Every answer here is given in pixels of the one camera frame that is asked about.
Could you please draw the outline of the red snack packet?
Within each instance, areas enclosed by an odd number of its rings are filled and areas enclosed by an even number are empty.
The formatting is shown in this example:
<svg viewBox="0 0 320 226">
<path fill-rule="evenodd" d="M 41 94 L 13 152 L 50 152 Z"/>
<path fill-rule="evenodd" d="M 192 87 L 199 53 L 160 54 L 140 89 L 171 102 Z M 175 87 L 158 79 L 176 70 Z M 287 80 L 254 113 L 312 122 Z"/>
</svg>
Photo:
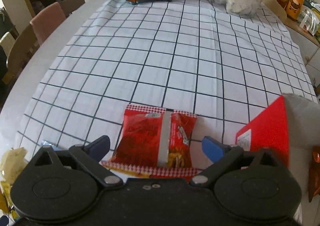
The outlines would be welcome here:
<svg viewBox="0 0 320 226">
<path fill-rule="evenodd" d="M 141 178 L 183 178 L 198 173 L 190 155 L 197 115 L 146 105 L 127 105 L 122 138 L 108 161 L 111 170 Z"/>
</svg>

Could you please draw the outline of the blue wrapped candy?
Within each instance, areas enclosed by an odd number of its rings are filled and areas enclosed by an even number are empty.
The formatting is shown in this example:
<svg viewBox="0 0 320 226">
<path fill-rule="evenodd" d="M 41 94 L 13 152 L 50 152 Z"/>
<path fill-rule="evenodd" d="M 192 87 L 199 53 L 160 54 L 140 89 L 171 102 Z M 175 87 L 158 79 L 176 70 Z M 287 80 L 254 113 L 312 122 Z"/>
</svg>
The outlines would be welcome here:
<svg viewBox="0 0 320 226">
<path fill-rule="evenodd" d="M 55 150 L 55 151 L 61 150 L 56 144 L 53 144 L 52 142 L 45 141 L 45 140 L 43 140 L 43 141 L 41 142 L 41 146 L 50 146 L 50 147 L 52 147 L 53 150 Z"/>
</svg>

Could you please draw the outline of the white red cardboard box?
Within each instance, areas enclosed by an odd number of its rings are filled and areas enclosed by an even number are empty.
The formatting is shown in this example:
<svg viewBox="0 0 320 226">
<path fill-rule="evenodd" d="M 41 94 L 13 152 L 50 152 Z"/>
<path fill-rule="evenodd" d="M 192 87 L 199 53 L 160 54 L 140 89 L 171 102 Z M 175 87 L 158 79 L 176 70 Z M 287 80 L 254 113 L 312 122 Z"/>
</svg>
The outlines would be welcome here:
<svg viewBox="0 0 320 226">
<path fill-rule="evenodd" d="M 319 145 L 319 102 L 284 93 L 240 129 L 235 142 L 245 151 L 270 148 L 288 166 L 291 147 Z"/>
</svg>

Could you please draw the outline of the orange foil snack bag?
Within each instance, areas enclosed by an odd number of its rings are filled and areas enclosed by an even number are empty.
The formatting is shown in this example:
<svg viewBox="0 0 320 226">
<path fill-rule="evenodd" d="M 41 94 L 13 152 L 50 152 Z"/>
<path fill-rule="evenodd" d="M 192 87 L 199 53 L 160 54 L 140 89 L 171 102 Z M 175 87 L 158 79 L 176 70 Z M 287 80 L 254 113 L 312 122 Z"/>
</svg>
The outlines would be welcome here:
<svg viewBox="0 0 320 226">
<path fill-rule="evenodd" d="M 311 203 L 313 197 L 319 195 L 320 188 L 320 148 L 312 147 L 311 162 L 309 167 L 308 196 Z"/>
</svg>

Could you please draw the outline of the white black checkered tablecloth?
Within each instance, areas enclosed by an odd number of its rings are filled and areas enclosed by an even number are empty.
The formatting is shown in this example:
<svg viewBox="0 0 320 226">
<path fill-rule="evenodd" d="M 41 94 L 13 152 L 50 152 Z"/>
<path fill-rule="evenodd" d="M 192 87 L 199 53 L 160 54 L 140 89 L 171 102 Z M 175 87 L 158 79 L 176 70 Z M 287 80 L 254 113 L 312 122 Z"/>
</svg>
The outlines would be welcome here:
<svg viewBox="0 0 320 226">
<path fill-rule="evenodd" d="M 197 114 L 190 152 L 204 169 L 204 136 L 234 143 L 282 93 L 316 100 L 298 45 L 267 7 L 245 19 L 207 0 L 105 0 L 41 79 L 16 146 L 29 160 L 43 141 L 69 148 L 107 135 L 114 150 L 129 103 L 160 106 Z"/>
</svg>

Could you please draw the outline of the brown wooden chair left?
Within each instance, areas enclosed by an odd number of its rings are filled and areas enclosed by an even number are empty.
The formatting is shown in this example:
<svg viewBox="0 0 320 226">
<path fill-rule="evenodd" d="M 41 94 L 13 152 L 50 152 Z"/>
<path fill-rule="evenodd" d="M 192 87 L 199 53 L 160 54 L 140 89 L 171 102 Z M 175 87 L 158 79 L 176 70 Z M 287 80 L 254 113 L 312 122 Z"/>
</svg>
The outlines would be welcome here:
<svg viewBox="0 0 320 226">
<path fill-rule="evenodd" d="M 37 37 L 29 24 L 22 33 L 14 39 L 10 32 L 1 38 L 1 47 L 7 57 L 7 73 L 2 78 L 6 85 L 17 78 L 29 60 L 39 48 Z"/>
</svg>

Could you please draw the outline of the pink cushioned chair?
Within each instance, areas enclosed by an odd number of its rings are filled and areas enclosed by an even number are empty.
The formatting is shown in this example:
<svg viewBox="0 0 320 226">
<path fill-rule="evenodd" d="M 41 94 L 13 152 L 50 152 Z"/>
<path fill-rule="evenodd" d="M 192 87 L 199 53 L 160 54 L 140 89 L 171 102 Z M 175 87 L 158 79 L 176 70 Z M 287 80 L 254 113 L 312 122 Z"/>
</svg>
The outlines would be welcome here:
<svg viewBox="0 0 320 226">
<path fill-rule="evenodd" d="M 39 45 L 42 45 L 65 20 L 66 16 L 58 2 L 41 10 L 30 21 Z"/>
</svg>

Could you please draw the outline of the orange thermos bottle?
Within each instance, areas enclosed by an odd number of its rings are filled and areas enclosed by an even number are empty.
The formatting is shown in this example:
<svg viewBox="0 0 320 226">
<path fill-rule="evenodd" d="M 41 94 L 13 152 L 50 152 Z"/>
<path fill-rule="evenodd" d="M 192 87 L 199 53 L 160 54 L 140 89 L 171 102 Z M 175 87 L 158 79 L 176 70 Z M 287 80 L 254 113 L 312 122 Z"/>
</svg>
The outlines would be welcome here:
<svg viewBox="0 0 320 226">
<path fill-rule="evenodd" d="M 296 21 L 302 10 L 303 4 L 304 0 L 289 0 L 285 8 L 287 16 Z"/>
</svg>

